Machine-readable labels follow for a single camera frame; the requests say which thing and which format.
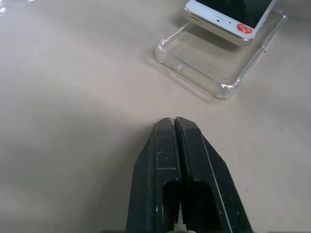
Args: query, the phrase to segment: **black plastic jaw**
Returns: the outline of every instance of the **black plastic jaw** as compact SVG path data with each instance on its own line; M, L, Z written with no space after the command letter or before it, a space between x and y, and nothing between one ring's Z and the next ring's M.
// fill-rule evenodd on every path
M126 232L165 233L178 220L181 171L169 118L155 124L133 172Z
M172 231L180 201L187 230L252 232L225 162L197 125L177 117L173 128L165 118L136 161L127 232Z

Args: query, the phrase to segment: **red sticker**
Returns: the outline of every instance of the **red sticker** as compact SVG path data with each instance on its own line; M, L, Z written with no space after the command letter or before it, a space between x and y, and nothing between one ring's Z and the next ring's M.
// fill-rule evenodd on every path
M246 25L244 25L244 24L242 24L242 23L239 23L239 24L237 25L237 28L238 28L238 30L239 30L240 32L243 32L243 33L245 33L245 34L250 34L250 33L253 32L253 29L247 27Z

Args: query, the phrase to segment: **transparent plastic case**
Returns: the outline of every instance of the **transparent plastic case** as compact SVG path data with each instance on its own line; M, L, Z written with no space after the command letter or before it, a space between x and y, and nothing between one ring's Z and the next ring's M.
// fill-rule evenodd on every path
M286 19L286 14L273 10L246 47L236 46L188 22L162 39L156 58L177 73L174 77L180 83L198 94L228 99Z

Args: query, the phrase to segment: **beige surface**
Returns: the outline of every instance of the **beige surface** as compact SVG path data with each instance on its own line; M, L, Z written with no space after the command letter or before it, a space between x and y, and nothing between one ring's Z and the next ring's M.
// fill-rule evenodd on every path
M175 116L227 162L255 231L311 230L311 24L289 20L238 95L206 103L153 58L185 2L10 1L0 232L125 229L133 164L153 124Z

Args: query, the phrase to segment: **smartphone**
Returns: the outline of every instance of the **smartphone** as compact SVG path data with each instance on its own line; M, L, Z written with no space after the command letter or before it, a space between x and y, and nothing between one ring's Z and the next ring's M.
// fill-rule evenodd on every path
M238 45L255 38L276 0L190 0L184 17Z

